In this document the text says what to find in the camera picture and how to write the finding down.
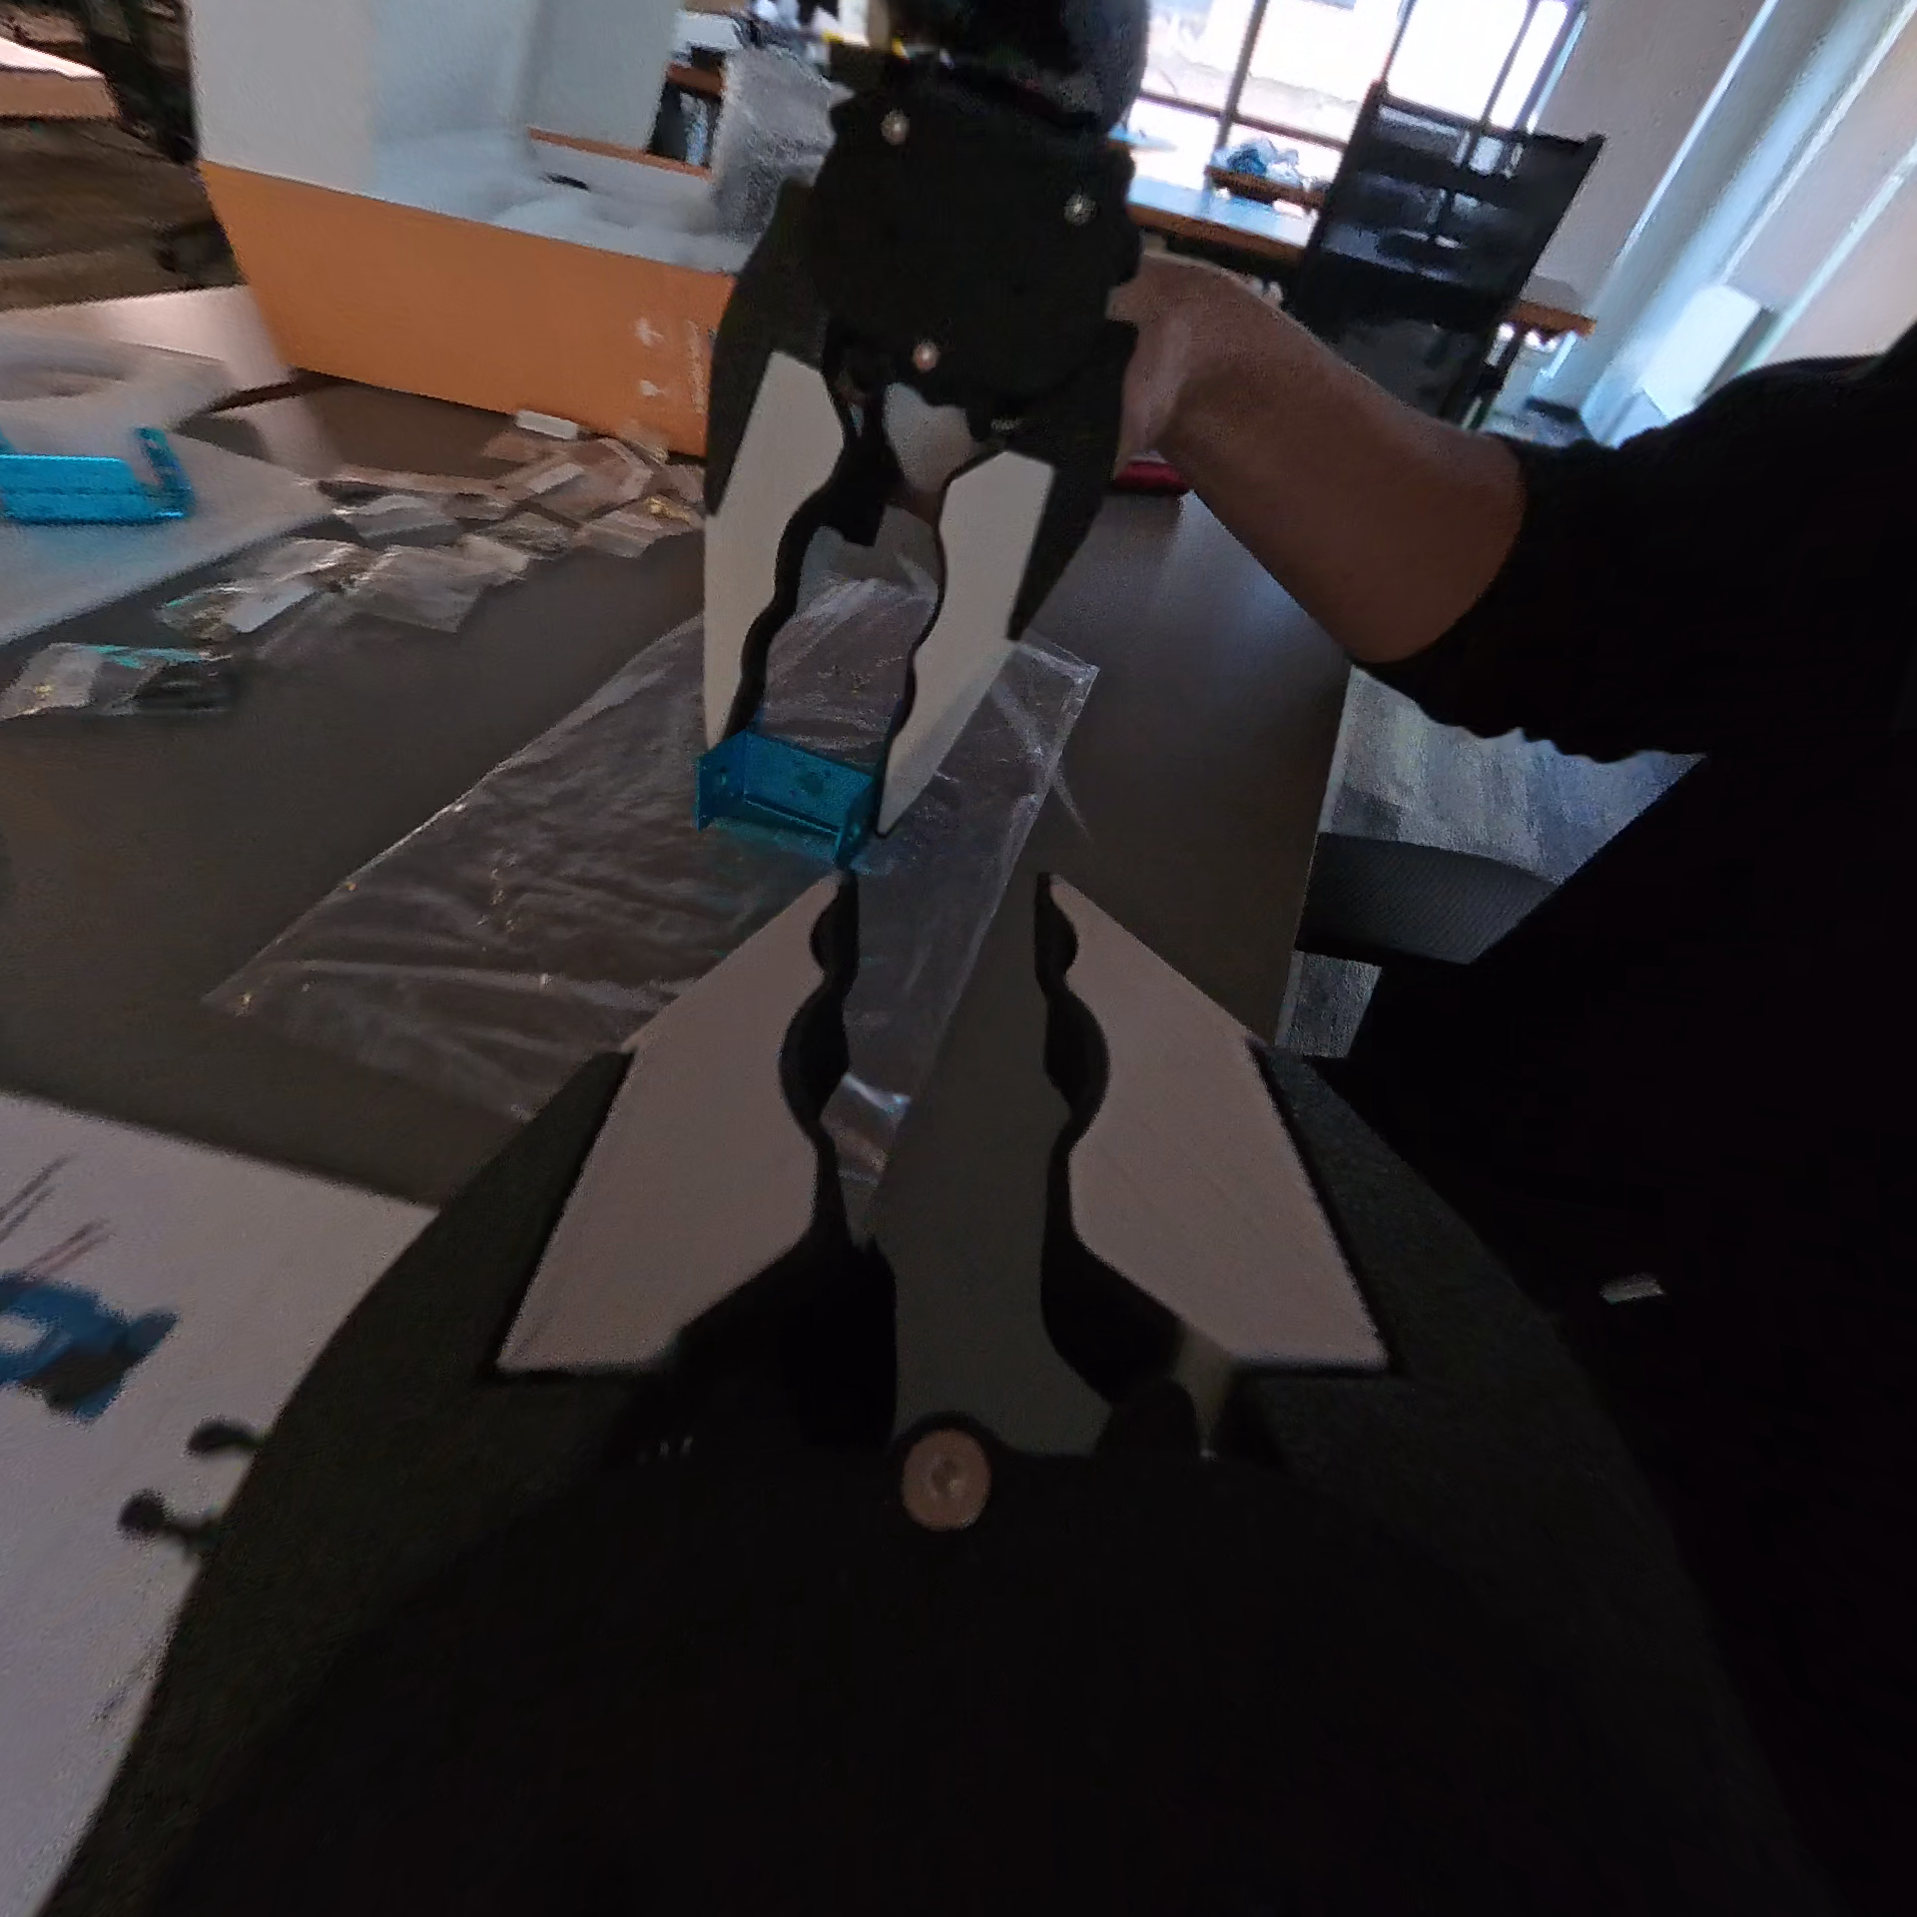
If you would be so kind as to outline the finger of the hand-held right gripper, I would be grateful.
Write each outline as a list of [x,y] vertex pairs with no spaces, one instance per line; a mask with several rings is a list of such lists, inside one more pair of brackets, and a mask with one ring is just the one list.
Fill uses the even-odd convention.
[[906,667],[906,700],[878,781],[877,832],[893,832],[940,772],[1009,662],[1024,569],[1047,505],[1047,465],[1000,449],[959,471],[936,524],[942,594]]
[[772,356],[724,494],[705,521],[704,724],[717,748],[761,710],[773,641],[798,605],[801,569],[844,457],[823,375]]

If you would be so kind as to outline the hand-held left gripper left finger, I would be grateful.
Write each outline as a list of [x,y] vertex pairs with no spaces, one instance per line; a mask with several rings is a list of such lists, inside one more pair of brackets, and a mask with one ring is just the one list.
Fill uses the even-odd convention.
[[894,1431],[894,1277],[847,1219],[859,884],[834,872],[628,1047],[496,1366],[636,1381],[683,1431],[767,1393],[803,1442]]

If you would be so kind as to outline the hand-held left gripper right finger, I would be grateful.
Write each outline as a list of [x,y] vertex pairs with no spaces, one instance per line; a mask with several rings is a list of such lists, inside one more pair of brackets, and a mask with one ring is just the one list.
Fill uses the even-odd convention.
[[1046,1171],[1040,1312],[1115,1418],[1181,1398],[1199,1442],[1275,1378],[1379,1381],[1392,1347],[1272,1052],[1106,909],[1037,886]]

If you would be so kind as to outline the teal metal U bracket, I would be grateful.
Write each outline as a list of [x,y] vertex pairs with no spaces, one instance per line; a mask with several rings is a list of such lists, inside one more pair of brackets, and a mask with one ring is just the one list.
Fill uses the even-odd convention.
[[827,846],[844,866],[871,840],[878,781],[866,765],[761,731],[709,747],[694,772],[691,821],[754,823]]

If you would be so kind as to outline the large clear plastic bag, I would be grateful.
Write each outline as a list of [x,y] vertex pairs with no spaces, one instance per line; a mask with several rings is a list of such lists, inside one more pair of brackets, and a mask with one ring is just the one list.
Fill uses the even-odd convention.
[[[850,1072],[827,1107],[854,1230],[1015,873],[1096,667],[1026,638],[899,827],[856,863]],[[591,1055],[830,873],[811,841],[698,828],[704,621],[350,873],[212,994],[228,1016],[529,1118]]]

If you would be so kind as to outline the wood-edged background desk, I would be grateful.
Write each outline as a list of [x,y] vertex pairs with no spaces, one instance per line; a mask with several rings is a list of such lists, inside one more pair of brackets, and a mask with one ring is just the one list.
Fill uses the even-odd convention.
[[[1135,224],[1168,251],[1201,256],[1225,272],[1255,280],[1288,280],[1308,248],[1314,215],[1293,206],[1238,200],[1217,186],[1189,186],[1158,177],[1133,184]],[[1503,324],[1546,340],[1587,340],[1596,320],[1571,286],[1532,275],[1519,296],[1501,311]]]

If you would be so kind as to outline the dark grey desk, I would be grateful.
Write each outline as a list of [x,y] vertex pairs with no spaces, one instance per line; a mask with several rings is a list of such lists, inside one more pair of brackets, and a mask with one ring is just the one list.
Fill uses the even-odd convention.
[[[440,1202],[512,1133],[212,1014],[257,946],[581,704],[704,603],[694,534],[575,557],[462,636],[351,638],[192,722],[5,726],[5,1089]],[[1278,1031],[1349,667],[1199,502],[1119,498],[1039,634],[1096,665],[877,1196],[899,1418],[1086,1446],[1039,1259],[1063,1103],[1046,1076],[1037,877],[1063,873],[1258,1037]]]

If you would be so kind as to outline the person's right hand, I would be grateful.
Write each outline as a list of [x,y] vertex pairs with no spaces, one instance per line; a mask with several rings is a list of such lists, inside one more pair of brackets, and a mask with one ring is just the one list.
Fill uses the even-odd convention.
[[1135,335],[1115,463],[1160,457],[1194,485],[1278,472],[1351,408],[1349,372],[1331,351],[1207,262],[1146,256],[1109,314]]

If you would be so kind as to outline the bubble wrap bundle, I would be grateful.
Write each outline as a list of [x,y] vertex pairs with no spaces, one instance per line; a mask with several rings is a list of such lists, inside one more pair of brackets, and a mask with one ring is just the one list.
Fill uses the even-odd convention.
[[834,87],[786,49],[750,45],[731,57],[709,149],[709,224],[728,241],[756,241],[790,180],[811,183],[830,149]]

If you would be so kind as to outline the white foam box insert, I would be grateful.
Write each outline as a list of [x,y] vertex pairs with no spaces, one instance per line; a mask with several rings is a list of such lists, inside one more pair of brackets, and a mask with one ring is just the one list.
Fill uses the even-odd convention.
[[534,175],[486,215],[510,233],[734,275],[750,240],[721,224],[713,175],[652,156],[616,158],[534,142]]

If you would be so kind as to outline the orange cardboard box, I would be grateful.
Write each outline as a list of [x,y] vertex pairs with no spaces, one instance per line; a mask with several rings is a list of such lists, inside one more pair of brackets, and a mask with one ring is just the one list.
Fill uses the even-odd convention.
[[652,156],[683,5],[184,15],[198,172],[288,366],[704,455],[732,275],[486,224],[534,142]]

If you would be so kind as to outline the large grid window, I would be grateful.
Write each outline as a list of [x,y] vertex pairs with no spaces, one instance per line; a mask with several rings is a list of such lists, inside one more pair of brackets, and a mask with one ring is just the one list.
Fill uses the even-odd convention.
[[1122,132],[1149,172],[1199,180],[1244,142],[1331,175],[1373,87],[1530,126],[1582,34],[1579,3],[1154,3]]

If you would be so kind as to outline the assembly instruction manual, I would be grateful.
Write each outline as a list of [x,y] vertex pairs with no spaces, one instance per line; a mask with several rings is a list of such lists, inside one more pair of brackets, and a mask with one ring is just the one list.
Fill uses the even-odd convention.
[[126,1507],[217,1513],[246,1460],[192,1432],[267,1429],[434,1211],[12,1092],[3,1196],[3,1891],[36,1913],[195,1576]]

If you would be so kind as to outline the white foam sheet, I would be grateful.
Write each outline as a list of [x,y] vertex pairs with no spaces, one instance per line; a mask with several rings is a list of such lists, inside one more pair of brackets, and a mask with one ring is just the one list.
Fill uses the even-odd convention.
[[147,295],[7,313],[5,440],[23,451],[132,459],[135,429],[179,451],[195,512],[154,524],[3,531],[3,638],[26,638],[326,514],[301,474],[184,433],[280,362],[239,289]]

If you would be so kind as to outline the teal metal bracket block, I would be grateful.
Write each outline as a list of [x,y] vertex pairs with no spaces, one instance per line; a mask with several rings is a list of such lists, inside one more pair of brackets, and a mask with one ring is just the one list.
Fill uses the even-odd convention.
[[148,524],[195,516],[196,491],[167,432],[132,433],[138,461],[27,451],[3,437],[3,521],[18,524]]

